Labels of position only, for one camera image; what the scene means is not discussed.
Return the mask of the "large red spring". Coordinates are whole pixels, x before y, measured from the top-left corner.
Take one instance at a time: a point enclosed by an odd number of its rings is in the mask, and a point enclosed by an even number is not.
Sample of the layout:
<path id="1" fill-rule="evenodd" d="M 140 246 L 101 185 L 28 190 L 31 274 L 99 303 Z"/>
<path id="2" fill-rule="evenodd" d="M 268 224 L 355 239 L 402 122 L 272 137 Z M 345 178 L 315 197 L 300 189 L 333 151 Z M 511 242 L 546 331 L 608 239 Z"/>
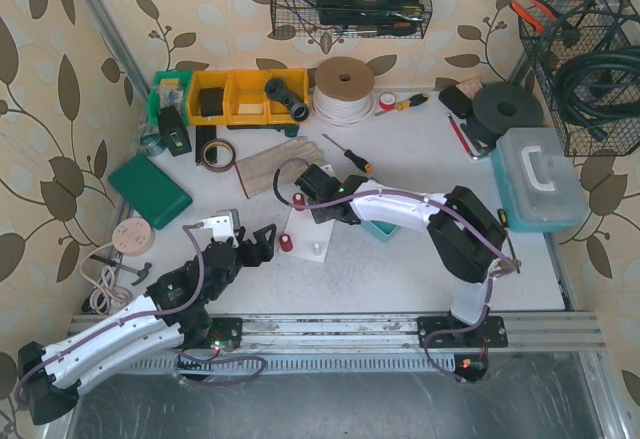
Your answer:
<path id="1" fill-rule="evenodd" d="M 306 201 L 302 193 L 295 193 L 292 197 L 294 209 L 296 211 L 303 211 L 305 209 Z"/>
<path id="2" fill-rule="evenodd" d="M 283 233 L 279 236 L 279 245 L 282 252 L 288 253 L 293 250 L 293 242 L 289 234 Z"/>

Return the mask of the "black orange flathead screwdriver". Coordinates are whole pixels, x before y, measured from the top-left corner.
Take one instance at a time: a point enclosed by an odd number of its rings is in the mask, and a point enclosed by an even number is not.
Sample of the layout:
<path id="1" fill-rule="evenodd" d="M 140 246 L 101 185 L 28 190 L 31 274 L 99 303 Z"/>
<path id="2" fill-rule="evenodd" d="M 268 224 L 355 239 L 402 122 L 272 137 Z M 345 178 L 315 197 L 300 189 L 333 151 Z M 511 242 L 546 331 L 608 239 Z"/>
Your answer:
<path id="1" fill-rule="evenodd" d="M 344 148 L 340 144 L 338 144 L 334 139 L 332 139 L 329 135 L 323 133 L 322 136 L 328 140 L 331 144 L 335 145 L 338 149 L 343 152 L 343 155 L 351 161 L 351 163 L 360 171 L 364 173 L 372 173 L 374 168 L 373 165 L 363 157 L 355 154 L 351 149 Z"/>

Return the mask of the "teal spring tray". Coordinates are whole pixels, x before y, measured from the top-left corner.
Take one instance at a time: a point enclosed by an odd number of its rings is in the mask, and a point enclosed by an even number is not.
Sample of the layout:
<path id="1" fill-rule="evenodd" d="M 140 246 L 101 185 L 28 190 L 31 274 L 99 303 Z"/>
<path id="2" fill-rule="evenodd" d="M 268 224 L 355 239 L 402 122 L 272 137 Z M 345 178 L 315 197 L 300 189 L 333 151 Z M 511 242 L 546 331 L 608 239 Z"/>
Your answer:
<path id="1" fill-rule="evenodd" d="M 381 221 L 362 221 L 361 226 L 382 243 L 387 243 L 397 229 L 396 225 Z"/>

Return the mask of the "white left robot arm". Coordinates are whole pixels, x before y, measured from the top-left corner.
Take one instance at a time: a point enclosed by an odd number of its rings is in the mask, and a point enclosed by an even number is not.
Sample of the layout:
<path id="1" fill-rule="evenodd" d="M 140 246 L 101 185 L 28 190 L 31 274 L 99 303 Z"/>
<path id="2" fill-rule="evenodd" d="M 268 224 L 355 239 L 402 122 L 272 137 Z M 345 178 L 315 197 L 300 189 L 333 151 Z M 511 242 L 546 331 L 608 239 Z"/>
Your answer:
<path id="1" fill-rule="evenodd" d="M 239 227 L 198 248 L 192 260 L 83 332 L 50 345 L 24 345 L 18 351 L 15 401 L 29 411 L 34 425 L 45 425 L 134 362 L 161 350 L 196 348 L 211 329 L 207 304 L 219 299 L 242 269 L 272 260 L 275 233 L 270 224 L 247 239 Z"/>

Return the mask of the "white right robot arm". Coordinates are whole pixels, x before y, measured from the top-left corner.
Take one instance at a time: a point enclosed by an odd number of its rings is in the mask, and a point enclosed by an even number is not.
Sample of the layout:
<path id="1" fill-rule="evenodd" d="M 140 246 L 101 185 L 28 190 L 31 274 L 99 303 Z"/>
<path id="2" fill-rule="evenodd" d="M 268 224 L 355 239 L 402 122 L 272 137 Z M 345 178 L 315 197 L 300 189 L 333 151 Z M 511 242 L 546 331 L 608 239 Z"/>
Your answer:
<path id="1" fill-rule="evenodd" d="M 418 193 L 359 175 L 339 181 L 315 164 L 294 184 L 318 222 L 384 222 L 427 234 L 454 278 L 450 316 L 466 332 L 488 315 L 494 279 L 516 271 L 516 260 L 503 251 L 504 227 L 467 187 Z"/>

